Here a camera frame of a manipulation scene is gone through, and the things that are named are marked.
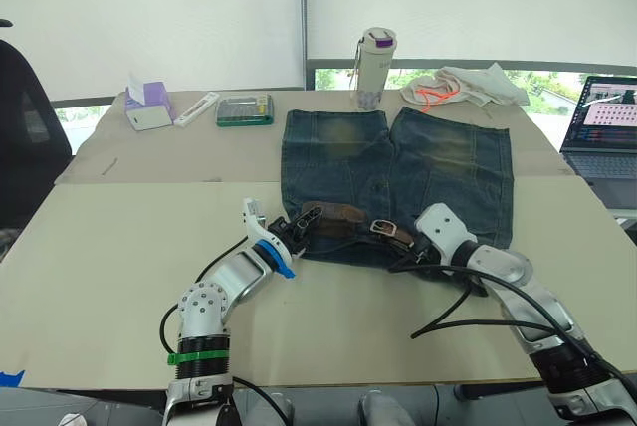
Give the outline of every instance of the white roller blind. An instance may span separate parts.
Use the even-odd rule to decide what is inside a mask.
[[[351,59],[371,26],[395,59],[637,64],[637,0],[308,0],[308,56]]]
[[[300,0],[0,0],[0,38],[52,100],[111,96],[129,71],[170,91],[303,85]]]

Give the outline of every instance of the jeans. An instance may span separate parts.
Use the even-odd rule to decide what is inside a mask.
[[[292,218],[309,201],[350,204],[368,223],[347,238],[313,236],[304,257],[387,267],[397,254],[369,232],[385,219],[412,236],[414,221],[444,202],[479,242],[507,248],[513,171],[507,129],[439,119],[404,107],[391,130],[382,111],[288,113],[282,196]]]

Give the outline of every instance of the tissue box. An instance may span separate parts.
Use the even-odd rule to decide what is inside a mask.
[[[174,109],[170,105],[168,92],[161,81],[144,83],[143,95],[145,104],[134,100],[126,88],[126,104],[124,110],[135,130],[155,129],[172,125],[175,119]]]

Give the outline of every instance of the laptop keyboard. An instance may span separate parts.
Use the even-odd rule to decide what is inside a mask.
[[[637,179],[637,156],[570,155],[568,157],[582,177],[603,179]]]

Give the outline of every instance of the water bottle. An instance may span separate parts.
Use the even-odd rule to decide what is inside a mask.
[[[396,50],[396,34],[387,28],[369,28],[356,49],[356,99],[362,110],[378,108]]]

